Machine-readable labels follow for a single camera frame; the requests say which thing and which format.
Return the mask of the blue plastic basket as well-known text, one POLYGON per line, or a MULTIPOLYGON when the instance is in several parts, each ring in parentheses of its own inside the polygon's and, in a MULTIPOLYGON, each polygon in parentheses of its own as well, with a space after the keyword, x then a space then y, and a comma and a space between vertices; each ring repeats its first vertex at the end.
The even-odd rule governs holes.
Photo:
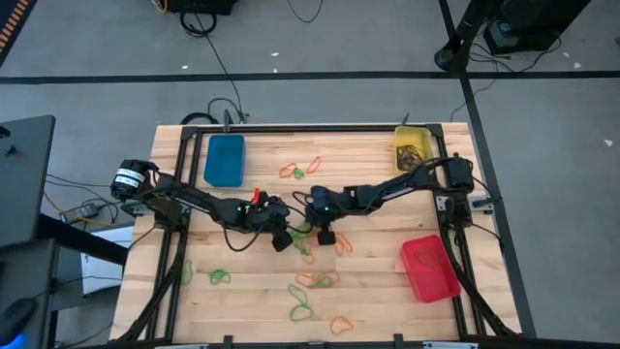
POLYGON ((213 135, 208 140, 203 178, 213 187, 240 187, 245 165, 245 139, 241 135, 213 135))

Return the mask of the yellow plastic basket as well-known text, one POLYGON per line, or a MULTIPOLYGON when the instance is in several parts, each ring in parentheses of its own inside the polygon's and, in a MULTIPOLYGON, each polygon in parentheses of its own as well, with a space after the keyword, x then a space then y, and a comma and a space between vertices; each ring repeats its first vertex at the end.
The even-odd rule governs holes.
POLYGON ((426 128, 398 126, 394 130, 394 170, 398 175, 409 173, 396 169, 396 147, 405 144, 411 144, 425 153, 425 161, 419 165, 429 162, 434 157, 432 136, 426 128))

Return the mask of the black floor tape strip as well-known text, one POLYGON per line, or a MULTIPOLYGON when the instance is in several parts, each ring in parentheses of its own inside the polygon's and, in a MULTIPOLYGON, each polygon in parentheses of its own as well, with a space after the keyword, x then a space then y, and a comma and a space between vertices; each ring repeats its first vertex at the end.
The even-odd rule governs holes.
POLYGON ((144 76, 0 77, 0 84, 96 84, 204 81, 341 80, 341 79, 620 79, 620 71, 572 71, 525 73, 442 73, 422 71, 354 71, 248 74, 190 74, 144 76))
MULTIPOLYGON (((474 143, 481 165, 482 177, 485 184, 495 196, 501 195, 501 190, 493 167, 488 142, 481 123, 481 117, 476 104, 474 92, 469 79, 459 79, 464 96, 464 103, 469 115, 470 130, 473 132, 474 143)), ((503 257, 506 263, 508 278, 511 285, 516 312, 521 332, 527 337, 536 337, 536 329, 523 284, 520 265, 517 260, 512 231, 506 214, 505 204, 496 204, 494 210, 495 227, 503 243, 503 257)))

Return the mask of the red plastic basket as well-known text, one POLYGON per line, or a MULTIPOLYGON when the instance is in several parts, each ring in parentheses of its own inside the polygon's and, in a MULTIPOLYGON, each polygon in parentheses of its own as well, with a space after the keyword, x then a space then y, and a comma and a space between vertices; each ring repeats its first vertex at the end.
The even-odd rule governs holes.
POLYGON ((460 283, 438 236, 405 241, 400 248, 400 259, 418 301, 432 303, 461 294, 460 283), (435 267, 421 265, 415 256, 418 249, 433 250, 438 264, 435 267))

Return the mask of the white box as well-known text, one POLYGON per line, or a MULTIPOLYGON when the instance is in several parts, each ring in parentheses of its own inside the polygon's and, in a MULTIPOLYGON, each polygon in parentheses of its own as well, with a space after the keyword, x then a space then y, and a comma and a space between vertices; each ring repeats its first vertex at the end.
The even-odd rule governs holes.
MULTIPOLYGON (((132 243, 133 232, 132 226, 125 226, 94 232, 94 235, 120 246, 128 247, 132 243)), ((117 264, 81 253, 80 265, 81 287, 85 296, 121 285, 123 268, 117 264)))

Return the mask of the black power adapter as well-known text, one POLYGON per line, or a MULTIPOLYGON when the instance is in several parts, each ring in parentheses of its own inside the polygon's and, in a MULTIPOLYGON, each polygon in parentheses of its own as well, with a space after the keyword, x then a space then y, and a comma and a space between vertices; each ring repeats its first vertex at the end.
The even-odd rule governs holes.
POLYGON ((75 224, 86 219, 90 219, 99 214, 99 209, 92 203, 84 204, 59 212, 59 218, 66 224, 75 224))

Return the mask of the black desk crossbar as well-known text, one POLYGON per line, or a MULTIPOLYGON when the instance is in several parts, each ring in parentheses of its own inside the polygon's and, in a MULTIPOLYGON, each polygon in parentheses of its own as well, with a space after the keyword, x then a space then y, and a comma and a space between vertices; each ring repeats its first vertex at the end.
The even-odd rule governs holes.
POLYGON ((39 215, 38 238, 51 238, 63 247, 124 266, 129 249, 104 238, 81 231, 45 214, 39 215))

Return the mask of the black pole stand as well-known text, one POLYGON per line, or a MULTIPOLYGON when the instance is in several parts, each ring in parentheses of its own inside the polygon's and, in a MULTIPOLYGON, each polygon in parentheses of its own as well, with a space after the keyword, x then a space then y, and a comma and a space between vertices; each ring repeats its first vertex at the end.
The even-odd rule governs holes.
POLYGON ((497 9, 500 0, 470 0, 457 25, 452 22, 448 0, 438 0, 449 39, 434 55, 436 65, 448 73, 463 73, 469 62, 471 46, 485 20, 497 9))

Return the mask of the black floor box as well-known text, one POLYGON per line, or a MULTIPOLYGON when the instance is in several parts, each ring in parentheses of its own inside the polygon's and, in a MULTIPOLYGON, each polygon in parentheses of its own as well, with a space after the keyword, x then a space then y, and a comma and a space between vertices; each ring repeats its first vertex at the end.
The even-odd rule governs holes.
POLYGON ((159 0, 169 12, 197 12, 217 16, 229 16, 239 0, 159 0))

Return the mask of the grey desk top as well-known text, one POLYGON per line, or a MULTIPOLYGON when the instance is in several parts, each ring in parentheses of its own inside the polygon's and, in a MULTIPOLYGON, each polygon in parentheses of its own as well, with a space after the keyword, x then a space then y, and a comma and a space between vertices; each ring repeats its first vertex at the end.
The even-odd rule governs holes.
POLYGON ((55 117, 0 122, 0 248, 36 238, 55 117))

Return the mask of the black computer mouse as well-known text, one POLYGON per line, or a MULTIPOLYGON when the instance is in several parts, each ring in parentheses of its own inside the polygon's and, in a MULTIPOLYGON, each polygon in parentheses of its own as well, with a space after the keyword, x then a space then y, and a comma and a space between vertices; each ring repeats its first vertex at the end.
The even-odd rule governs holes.
POLYGON ((37 310, 34 298, 21 298, 0 313, 0 347, 14 342, 37 310))

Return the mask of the black equipment case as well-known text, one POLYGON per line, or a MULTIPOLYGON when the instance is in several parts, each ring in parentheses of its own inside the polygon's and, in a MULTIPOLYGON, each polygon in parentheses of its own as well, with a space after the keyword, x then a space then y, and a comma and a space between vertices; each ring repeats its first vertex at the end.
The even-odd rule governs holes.
POLYGON ((493 55, 546 51, 591 0, 501 0, 483 38, 493 55))

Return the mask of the black mat orange stripes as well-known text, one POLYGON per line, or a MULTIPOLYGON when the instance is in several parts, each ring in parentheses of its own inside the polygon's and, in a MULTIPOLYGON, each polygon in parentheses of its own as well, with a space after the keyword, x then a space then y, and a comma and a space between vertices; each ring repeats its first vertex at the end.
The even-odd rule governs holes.
POLYGON ((0 68, 38 0, 0 0, 0 68))

